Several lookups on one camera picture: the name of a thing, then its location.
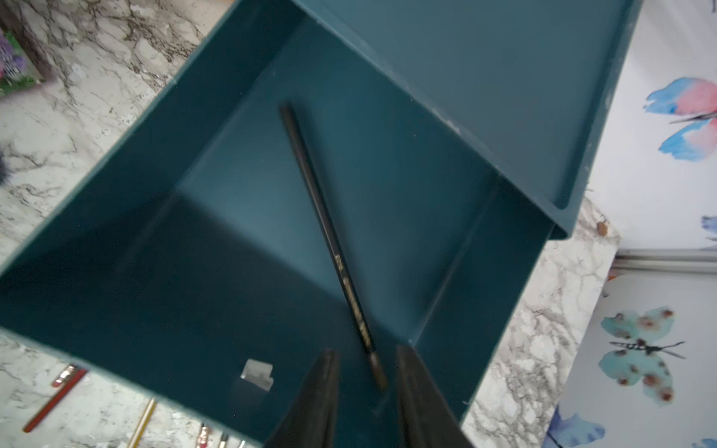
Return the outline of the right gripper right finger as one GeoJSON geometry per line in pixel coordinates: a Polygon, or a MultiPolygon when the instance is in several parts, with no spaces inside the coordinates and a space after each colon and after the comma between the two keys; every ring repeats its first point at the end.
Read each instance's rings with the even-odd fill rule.
{"type": "Polygon", "coordinates": [[[401,447],[472,447],[413,347],[397,348],[397,408],[401,447]]]}

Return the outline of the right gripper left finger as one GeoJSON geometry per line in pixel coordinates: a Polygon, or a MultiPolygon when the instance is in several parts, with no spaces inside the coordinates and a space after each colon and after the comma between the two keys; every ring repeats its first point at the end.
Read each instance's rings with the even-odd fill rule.
{"type": "Polygon", "coordinates": [[[291,409],[265,447],[334,447],[338,414],[340,357],[325,349],[304,377],[291,409]]]}

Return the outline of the black pencil vertical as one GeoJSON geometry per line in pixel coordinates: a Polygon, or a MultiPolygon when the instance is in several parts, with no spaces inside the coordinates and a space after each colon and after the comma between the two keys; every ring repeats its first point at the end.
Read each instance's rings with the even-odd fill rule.
{"type": "Polygon", "coordinates": [[[319,220],[321,231],[328,246],[334,270],[345,295],[345,300],[347,301],[358,336],[360,336],[364,352],[368,358],[373,379],[375,379],[378,390],[386,392],[388,390],[388,378],[376,351],[375,341],[371,335],[366,316],[363,313],[347,263],[345,262],[343,250],[319,185],[319,180],[317,179],[309,151],[306,147],[297,114],[294,108],[288,103],[281,104],[278,110],[288,135],[292,152],[301,171],[302,179],[304,180],[312,205],[317,214],[317,219],[319,220]]]}

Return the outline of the teal drawer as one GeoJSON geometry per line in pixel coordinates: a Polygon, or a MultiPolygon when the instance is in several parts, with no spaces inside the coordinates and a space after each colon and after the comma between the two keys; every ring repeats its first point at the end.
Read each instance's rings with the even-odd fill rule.
{"type": "Polygon", "coordinates": [[[554,222],[291,1],[242,1],[1,276],[1,325],[266,441],[320,353],[338,447],[399,442],[280,108],[375,347],[462,414],[554,222]]]}

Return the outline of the teal drawer cabinet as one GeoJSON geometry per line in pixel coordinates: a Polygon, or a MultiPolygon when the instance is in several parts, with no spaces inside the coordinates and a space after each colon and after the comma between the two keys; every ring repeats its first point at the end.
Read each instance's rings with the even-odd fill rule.
{"type": "Polygon", "coordinates": [[[642,3],[304,1],[572,235],[642,3]]]}

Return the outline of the red pencil long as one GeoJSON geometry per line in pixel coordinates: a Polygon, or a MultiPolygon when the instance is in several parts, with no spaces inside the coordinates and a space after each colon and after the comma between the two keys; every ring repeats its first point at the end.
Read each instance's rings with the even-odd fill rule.
{"type": "Polygon", "coordinates": [[[195,448],[207,448],[210,432],[210,427],[205,423],[201,423],[200,431],[195,441],[195,448]]]}

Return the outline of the red pencil diagonal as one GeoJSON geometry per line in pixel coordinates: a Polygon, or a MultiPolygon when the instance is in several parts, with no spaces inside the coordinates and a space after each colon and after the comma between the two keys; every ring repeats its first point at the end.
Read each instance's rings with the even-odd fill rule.
{"type": "Polygon", "coordinates": [[[68,364],[65,366],[65,369],[59,373],[54,380],[52,381],[52,387],[53,388],[59,388],[64,383],[66,383],[77,371],[77,366],[73,364],[68,364]]]}
{"type": "Polygon", "coordinates": [[[58,391],[45,403],[45,405],[27,422],[22,431],[24,433],[32,432],[38,427],[48,415],[58,406],[58,404],[72,391],[72,389],[83,379],[88,373],[87,369],[77,367],[76,373],[62,386],[58,391]]]}

